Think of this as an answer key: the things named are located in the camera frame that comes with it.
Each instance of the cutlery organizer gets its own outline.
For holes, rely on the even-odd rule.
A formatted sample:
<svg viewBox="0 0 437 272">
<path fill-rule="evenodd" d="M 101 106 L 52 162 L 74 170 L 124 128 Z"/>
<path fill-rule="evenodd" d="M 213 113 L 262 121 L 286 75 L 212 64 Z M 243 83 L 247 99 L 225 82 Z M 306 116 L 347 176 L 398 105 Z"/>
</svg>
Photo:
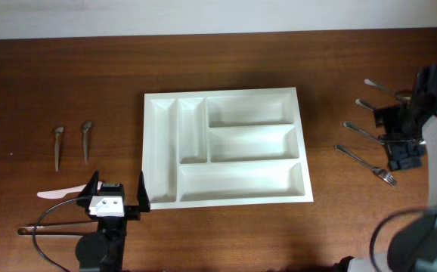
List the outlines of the cutlery organizer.
<svg viewBox="0 0 437 272">
<path fill-rule="evenodd" d="M 311 202 L 295 88 L 146 94 L 152 209 Z"/>
</svg>

